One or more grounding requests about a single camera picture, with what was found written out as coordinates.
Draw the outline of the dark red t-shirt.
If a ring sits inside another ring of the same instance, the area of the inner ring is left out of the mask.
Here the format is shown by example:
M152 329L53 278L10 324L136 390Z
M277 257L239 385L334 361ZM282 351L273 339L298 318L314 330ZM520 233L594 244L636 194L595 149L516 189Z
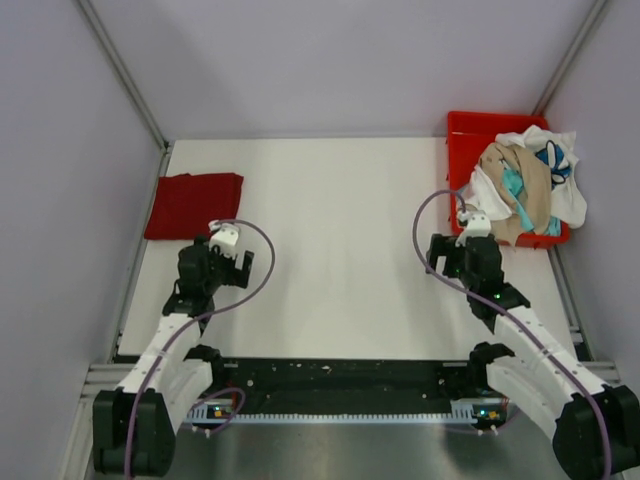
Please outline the dark red t-shirt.
M180 174L158 181L144 238L192 240L215 220L235 219L244 177L236 173Z

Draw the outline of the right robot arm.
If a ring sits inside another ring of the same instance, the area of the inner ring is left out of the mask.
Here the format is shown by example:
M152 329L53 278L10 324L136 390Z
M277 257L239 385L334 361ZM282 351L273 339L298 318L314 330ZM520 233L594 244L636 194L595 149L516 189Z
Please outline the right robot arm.
M495 338L469 356L476 394L506 396L550 440L571 479L608 479L639 464L639 399L589 370L555 340L530 301L505 279L492 236L434 234L427 272L466 296Z

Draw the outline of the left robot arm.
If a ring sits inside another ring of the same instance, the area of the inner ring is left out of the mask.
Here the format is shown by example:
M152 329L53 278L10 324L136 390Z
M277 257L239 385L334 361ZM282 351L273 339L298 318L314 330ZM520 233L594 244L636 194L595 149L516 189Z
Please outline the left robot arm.
M178 277L155 333L133 368L92 406L93 465L103 474L162 477L176 436L201 394L216 396L227 374L217 352L201 345L222 286L246 288L254 254L237 253L240 230L222 224L178 253Z

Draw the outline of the light blue t-shirt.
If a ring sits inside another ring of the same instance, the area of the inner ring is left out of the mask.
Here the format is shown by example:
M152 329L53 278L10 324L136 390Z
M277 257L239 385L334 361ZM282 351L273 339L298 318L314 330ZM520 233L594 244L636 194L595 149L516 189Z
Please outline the light blue t-shirt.
M520 199L525 194L524 182L521 175L513 169L506 168L503 171L502 182L511 198L516 202L516 213L520 217L521 227L526 233L533 232L534 224L520 202ZM561 235L561 230L560 220L556 217L551 217L544 234L546 236L556 237Z

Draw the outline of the beige t-shirt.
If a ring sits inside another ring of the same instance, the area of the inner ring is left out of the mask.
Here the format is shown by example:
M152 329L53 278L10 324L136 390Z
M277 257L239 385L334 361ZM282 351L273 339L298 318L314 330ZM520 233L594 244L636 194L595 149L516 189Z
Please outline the beige t-shirt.
M526 232L516 213L516 202L502 182L506 168L515 170L523 179L525 194L520 202L534 224L530 233L536 235L544 234L551 218L551 173L531 151L518 145L494 142L480 155L470 179L472 205L487 214L498 240L514 245Z

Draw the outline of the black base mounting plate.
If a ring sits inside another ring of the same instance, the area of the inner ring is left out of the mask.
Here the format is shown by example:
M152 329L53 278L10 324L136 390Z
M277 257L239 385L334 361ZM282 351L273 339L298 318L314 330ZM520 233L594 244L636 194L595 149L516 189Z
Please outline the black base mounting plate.
M242 414L448 413L454 401L495 409L502 396L470 380L464 361L226 358L213 366L212 394L246 394Z

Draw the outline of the red plastic bin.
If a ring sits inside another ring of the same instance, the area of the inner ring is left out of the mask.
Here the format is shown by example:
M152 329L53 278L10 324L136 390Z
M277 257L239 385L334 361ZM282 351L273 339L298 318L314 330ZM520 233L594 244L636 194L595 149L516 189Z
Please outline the red plastic bin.
M467 111L451 111L447 115L448 147L448 186L452 190L462 190L468 184L471 173L481 153L502 133L523 133L531 125L550 130L543 116L516 115L505 113L482 113ZM462 232L457 220L457 200L450 199L449 223L453 234ZM521 234L515 247L532 249L550 249L555 245L568 242L569 226L561 222L560 234L557 236Z

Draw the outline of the white t-shirt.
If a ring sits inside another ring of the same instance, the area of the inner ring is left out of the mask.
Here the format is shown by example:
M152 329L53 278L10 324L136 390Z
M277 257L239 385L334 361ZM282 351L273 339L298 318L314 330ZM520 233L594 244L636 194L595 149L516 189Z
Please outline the white t-shirt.
M556 133L531 125L523 133L498 134L494 142L504 146L521 146L546 164L551 173L551 217L558 218L573 229L584 224L587 203L576 181L575 170L579 158L575 154L574 131ZM460 193L463 197L457 202L460 209L478 210L472 205L470 180Z

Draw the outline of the aluminium frame rail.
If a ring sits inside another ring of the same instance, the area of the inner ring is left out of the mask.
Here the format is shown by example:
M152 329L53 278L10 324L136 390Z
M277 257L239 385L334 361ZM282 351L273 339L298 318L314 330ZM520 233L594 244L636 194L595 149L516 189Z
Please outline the aluminium frame rail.
M611 385L621 384L621 377L614 362L587 361L583 366ZM81 390L82 399L92 399L101 390L117 386L130 371L128 364L107 364L91 366L86 374Z

